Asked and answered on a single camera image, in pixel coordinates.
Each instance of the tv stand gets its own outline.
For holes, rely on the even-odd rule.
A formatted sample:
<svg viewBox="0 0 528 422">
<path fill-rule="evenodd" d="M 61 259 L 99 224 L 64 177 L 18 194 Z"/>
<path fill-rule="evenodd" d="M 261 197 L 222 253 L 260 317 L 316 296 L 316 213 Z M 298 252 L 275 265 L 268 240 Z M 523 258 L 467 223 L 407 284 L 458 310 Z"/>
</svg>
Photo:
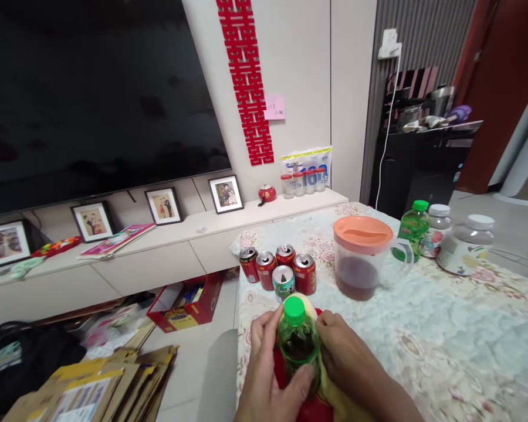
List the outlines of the tv stand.
<svg viewBox="0 0 528 422">
<path fill-rule="evenodd" d="M 0 324 L 48 318 L 237 266 L 229 246 L 247 227 L 344 202 L 346 197 L 327 189 L 300 198 L 279 195 L 262 207 L 259 200 L 246 202 L 244 209 L 220 215 L 214 210 L 192 214 L 182 223 L 156 227 L 102 261 L 77 260 L 94 243 L 78 245 L 22 280 L 0 276 Z"/>
</svg>

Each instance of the orange pitcher lid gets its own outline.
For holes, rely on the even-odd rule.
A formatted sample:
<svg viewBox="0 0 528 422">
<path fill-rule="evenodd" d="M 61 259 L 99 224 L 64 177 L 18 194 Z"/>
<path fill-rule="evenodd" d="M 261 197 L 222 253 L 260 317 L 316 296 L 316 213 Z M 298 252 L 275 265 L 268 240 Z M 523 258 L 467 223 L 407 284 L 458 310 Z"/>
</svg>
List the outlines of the orange pitcher lid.
<svg viewBox="0 0 528 422">
<path fill-rule="evenodd" d="M 364 255 L 386 251 L 393 239 L 393 230 L 372 217 L 348 216 L 334 223 L 334 241 L 343 248 Z"/>
</svg>

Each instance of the pink sticky note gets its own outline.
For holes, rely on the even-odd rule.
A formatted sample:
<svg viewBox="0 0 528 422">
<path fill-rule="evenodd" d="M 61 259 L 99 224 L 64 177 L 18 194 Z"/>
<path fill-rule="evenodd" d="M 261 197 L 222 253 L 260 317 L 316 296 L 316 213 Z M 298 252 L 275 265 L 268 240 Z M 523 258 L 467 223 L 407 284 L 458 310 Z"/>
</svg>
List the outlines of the pink sticky note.
<svg viewBox="0 0 528 422">
<path fill-rule="evenodd" d="M 264 111 L 265 120 L 285 120 L 286 112 L 283 108 L 283 96 L 267 96 L 264 95 L 266 100 L 266 110 Z"/>
</svg>

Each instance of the wall outlet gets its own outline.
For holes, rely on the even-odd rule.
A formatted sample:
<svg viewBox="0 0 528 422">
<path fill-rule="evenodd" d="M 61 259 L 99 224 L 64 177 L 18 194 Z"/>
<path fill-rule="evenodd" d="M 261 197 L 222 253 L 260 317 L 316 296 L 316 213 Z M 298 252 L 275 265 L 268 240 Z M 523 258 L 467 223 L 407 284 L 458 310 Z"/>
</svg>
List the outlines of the wall outlet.
<svg viewBox="0 0 528 422">
<path fill-rule="evenodd" d="M 384 29 L 381 46 L 397 44 L 397 28 Z"/>
<path fill-rule="evenodd" d="M 402 46 L 402 43 L 397 42 L 397 29 L 386 29 L 383 31 L 383 39 L 381 41 L 381 47 L 377 58 L 383 60 L 399 57 L 401 55 Z"/>
</svg>

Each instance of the stack of cardboard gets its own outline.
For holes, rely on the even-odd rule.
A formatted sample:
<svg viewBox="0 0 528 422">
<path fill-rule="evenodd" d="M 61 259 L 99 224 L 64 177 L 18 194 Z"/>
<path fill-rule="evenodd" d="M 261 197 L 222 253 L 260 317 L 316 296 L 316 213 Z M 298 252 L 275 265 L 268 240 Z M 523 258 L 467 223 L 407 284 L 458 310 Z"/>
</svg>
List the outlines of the stack of cardboard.
<svg viewBox="0 0 528 422">
<path fill-rule="evenodd" d="M 138 356 L 121 348 L 109 358 L 59 368 L 18 399 L 4 422 L 154 422 L 178 346 Z"/>
</svg>

